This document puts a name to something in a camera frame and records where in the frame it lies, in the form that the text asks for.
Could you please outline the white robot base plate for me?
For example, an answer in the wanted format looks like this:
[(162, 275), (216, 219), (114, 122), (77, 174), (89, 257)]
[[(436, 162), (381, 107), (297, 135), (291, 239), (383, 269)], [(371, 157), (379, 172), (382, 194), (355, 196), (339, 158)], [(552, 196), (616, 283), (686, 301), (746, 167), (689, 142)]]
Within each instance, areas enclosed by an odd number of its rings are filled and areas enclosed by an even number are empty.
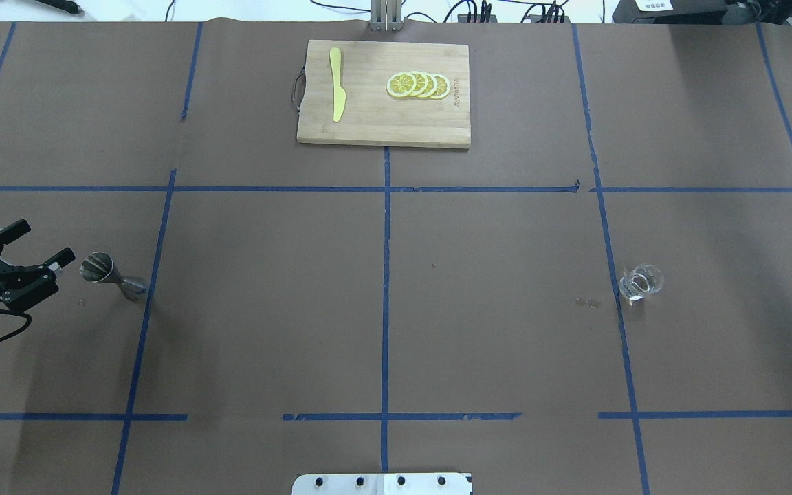
[(459, 472), (306, 474), (292, 494), (472, 494), (472, 476)]

